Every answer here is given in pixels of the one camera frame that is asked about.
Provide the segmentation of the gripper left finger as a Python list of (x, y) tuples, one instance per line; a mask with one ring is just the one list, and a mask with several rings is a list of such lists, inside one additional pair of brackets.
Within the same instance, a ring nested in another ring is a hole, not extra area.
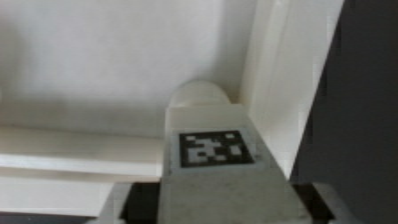
[(135, 183), (119, 215), (125, 224), (159, 224), (159, 201), (160, 183)]

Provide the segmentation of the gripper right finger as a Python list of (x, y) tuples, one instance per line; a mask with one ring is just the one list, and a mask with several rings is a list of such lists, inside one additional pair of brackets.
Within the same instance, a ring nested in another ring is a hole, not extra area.
[(324, 183), (295, 183), (294, 189), (311, 215), (311, 224), (347, 224), (333, 187)]

